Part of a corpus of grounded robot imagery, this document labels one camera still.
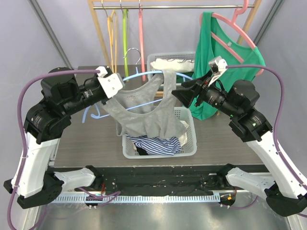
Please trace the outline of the grey tank top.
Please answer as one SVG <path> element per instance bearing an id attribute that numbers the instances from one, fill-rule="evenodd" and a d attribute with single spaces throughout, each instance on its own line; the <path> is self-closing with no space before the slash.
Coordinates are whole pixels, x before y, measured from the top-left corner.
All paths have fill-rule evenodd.
<path id="1" fill-rule="evenodd" d="M 165 70 L 134 90 L 121 90 L 101 104 L 116 122 L 118 136 L 147 136 L 168 139 L 180 137 L 186 127 L 175 116 L 176 73 Z"/>

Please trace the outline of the green tank top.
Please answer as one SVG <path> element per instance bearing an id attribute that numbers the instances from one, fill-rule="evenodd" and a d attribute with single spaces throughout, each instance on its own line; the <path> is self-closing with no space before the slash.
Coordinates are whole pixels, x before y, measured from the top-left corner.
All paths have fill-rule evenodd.
<path id="1" fill-rule="evenodd" d="M 235 51 L 243 61 L 240 62 L 235 58 L 233 54 L 212 37 L 212 34 L 215 34 L 225 44 L 229 44 L 230 48 Z M 212 12 L 204 12 L 202 14 L 201 30 L 195 54 L 194 74 L 192 78 L 197 79 L 205 76 L 207 73 L 211 73 L 209 78 L 216 81 L 219 80 L 224 90 L 228 92 L 236 80 L 243 79 L 252 81 L 260 71 L 259 68 L 223 68 L 222 70 L 224 72 L 220 74 L 217 64 L 214 64 L 213 67 L 209 64 L 210 61 L 216 61 L 217 57 L 221 57 L 225 60 L 226 65 L 231 66 L 241 64 L 265 65 L 262 54 L 257 47 L 251 48 L 237 44 L 223 31 L 218 20 L 212 16 Z"/>

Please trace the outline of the blue plastic hanger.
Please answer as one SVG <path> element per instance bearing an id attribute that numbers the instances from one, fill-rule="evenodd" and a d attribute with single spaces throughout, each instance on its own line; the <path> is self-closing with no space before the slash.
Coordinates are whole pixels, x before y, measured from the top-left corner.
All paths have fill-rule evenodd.
<path id="1" fill-rule="evenodd" d="M 149 75 L 149 74 L 163 73 L 161 70 L 139 72 L 139 69 L 138 69 L 137 65 L 138 65 L 138 63 L 139 63 L 140 60 L 141 60 L 141 52 L 140 52 L 140 50 L 138 50 L 137 48 L 129 48 L 129 49 L 126 51 L 126 53 L 125 53 L 123 59 L 126 58 L 128 52 L 131 51 L 131 50 L 136 50 L 136 51 L 139 53 L 140 57 L 139 57 L 138 61 L 137 61 L 136 64 L 135 64 L 135 66 L 136 66 L 136 67 L 135 67 L 136 73 L 133 74 L 133 75 L 130 75 L 130 76 L 128 76 L 128 77 L 125 77 L 125 78 L 123 79 L 124 81 L 128 81 L 128 80 L 134 79 L 134 78 L 136 78 L 136 77 L 147 76 L 147 75 Z M 180 77 L 183 77 L 185 80 L 192 80 L 192 77 L 190 77 L 190 76 L 188 76 L 188 75 L 186 75 L 186 74 L 183 74 L 183 73 L 176 72 L 176 75 L 177 75 L 177 76 L 180 76 Z M 140 104 L 140 105 L 137 105 L 137 106 L 133 106 L 133 107 L 127 108 L 127 110 L 131 110 L 131 109 L 139 108 L 139 107 L 142 107 L 142 106 L 145 106 L 145 105 L 148 105 L 148 104 L 153 104 L 153 103 L 156 103 L 156 102 L 160 102 L 161 100 L 162 100 L 162 99 L 158 99 L 158 100 L 154 100 L 154 101 L 151 101 L 151 102 L 148 102 L 148 103 L 143 103 L 143 104 Z M 96 108 L 96 111 L 97 111 L 98 115 L 91 114 L 91 117 L 92 117 L 92 118 L 94 118 L 94 119 L 101 119 L 101 118 L 104 118 L 104 117 L 109 116 L 109 114 L 107 114 L 107 115 L 101 115 L 101 114 L 100 114 L 100 110 L 99 110 L 99 108 L 98 108 L 98 105 L 95 104 L 94 106 L 95 106 L 95 108 Z M 84 124 L 85 121 L 86 121 L 87 113 L 88 113 L 90 107 L 91 107 L 91 106 L 85 108 L 85 110 L 84 110 L 84 112 L 83 112 L 82 124 Z"/>

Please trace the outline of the blue white striped tank top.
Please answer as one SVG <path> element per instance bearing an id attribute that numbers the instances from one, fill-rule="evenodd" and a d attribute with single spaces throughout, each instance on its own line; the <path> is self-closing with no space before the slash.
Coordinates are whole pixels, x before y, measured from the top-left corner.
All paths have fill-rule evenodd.
<path id="1" fill-rule="evenodd" d="M 164 155 L 164 156 L 174 156 L 180 153 L 182 147 L 178 138 L 172 137 L 168 139 L 160 138 L 149 138 L 147 136 L 132 137 L 126 135 L 126 137 L 131 140 L 136 147 L 146 150 L 149 155 Z"/>

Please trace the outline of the black tank top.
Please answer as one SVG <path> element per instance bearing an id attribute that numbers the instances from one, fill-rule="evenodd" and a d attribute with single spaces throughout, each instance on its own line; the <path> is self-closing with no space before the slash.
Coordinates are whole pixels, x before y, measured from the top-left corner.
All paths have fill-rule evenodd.
<path id="1" fill-rule="evenodd" d="M 140 156 L 147 156 L 148 153 L 146 152 L 146 150 L 142 149 L 142 148 L 139 148 L 139 147 L 136 147 L 136 151 L 137 153 L 140 155 Z"/>

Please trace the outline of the yellow plastic hanger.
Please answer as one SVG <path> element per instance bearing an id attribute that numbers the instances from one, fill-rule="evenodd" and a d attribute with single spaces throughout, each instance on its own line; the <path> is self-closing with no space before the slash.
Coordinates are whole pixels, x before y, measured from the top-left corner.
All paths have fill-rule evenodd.
<path id="1" fill-rule="evenodd" d="M 107 17 L 107 29 L 110 44 L 112 72 L 117 72 L 118 65 L 118 17 L 115 10 Z"/>

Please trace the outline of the pink hanger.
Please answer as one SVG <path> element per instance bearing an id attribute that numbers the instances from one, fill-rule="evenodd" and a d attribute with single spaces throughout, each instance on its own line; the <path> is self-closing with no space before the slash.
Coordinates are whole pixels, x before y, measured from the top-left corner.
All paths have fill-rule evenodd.
<path id="1" fill-rule="evenodd" d="M 142 72 L 145 72 L 142 10 L 139 10 L 139 41 L 140 41 L 140 53 L 141 53 L 141 69 Z"/>
<path id="2" fill-rule="evenodd" d="M 242 15 L 247 7 L 248 1 L 245 0 L 243 7 L 235 9 L 232 19 L 209 11 L 200 15 L 201 30 L 195 55 L 194 74 L 196 77 L 205 74 L 209 69 L 208 62 L 217 56 L 225 59 L 228 65 L 265 65 L 264 58 L 257 46 L 236 23 L 237 17 Z M 247 46 L 233 41 L 222 29 L 219 21 L 236 31 L 247 43 Z"/>

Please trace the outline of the lime green hanger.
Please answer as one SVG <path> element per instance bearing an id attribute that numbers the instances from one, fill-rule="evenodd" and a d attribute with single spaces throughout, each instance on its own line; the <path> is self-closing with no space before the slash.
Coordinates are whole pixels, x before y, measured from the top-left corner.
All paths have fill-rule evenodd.
<path id="1" fill-rule="evenodd" d="M 127 51 L 128 51 L 128 10 L 124 9 L 122 11 L 122 35 L 123 35 L 123 60 L 124 60 L 124 71 L 125 76 L 129 75 L 129 68 L 128 68 L 128 58 L 127 58 Z"/>

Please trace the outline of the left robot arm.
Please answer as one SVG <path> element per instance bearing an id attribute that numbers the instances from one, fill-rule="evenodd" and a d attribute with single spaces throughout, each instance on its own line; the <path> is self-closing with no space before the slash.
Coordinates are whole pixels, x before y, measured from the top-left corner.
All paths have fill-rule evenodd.
<path id="1" fill-rule="evenodd" d="M 77 73 L 69 68 L 55 68 L 37 77 L 43 99 L 29 109 L 25 119 L 18 120 L 23 151 L 15 176 L 3 185 L 22 209 L 47 205 L 62 192 L 76 188 L 101 188 L 103 177 L 94 166 L 69 172 L 49 167 L 64 129 L 71 125 L 72 115 L 112 97 L 109 67 L 89 70 L 92 76 L 82 85 L 76 81 Z"/>

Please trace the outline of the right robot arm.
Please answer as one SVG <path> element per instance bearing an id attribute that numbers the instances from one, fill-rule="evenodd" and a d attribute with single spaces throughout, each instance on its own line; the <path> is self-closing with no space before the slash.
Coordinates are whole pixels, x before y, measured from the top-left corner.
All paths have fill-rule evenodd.
<path id="1" fill-rule="evenodd" d="M 305 180 L 296 179 L 284 163 L 285 152 L 273 140 L 273 128 L 266 117 L 254 107 L 260 95 L 252 82 L 237 80 L 227 92 L 223 86 L 210 84 L 211 74 L 182 83 L 172 94 L 189 108 L 207 103 L 230 117 L 233 133 L 261 159 L 272 175 L 271 179 L 245 172 L 232 164 L 217 172 L 217 185 L 222 189 L 239 187 L 266 201 L 277 214 L 288 217 L 307 209 Z"/>

